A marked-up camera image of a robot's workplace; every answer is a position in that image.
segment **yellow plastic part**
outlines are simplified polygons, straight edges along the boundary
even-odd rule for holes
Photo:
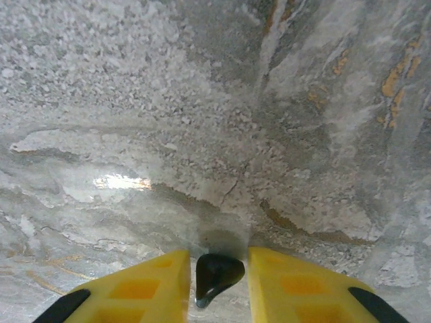
[[[179,250],[90,281],[73,290],[91,296],[65,323],[186,323],[190,274]]]
[[[253,323],[378,323],[347,290],[357,279],[266,248],[248,249]]]

